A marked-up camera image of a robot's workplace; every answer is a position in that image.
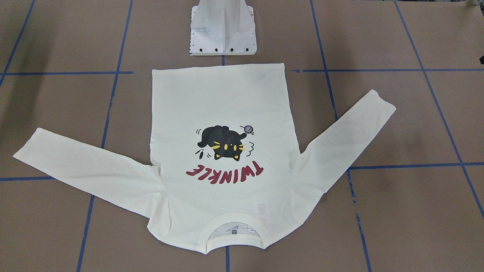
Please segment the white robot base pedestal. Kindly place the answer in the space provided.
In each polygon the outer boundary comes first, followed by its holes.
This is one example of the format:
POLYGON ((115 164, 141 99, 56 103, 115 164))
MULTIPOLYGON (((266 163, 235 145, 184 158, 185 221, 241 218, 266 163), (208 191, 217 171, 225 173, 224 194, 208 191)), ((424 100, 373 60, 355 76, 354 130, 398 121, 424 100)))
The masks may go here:
POLYGON ((254 10, 245 0, 201 0, 192 7, 190 55, 254 55, 257 49, 254 10))

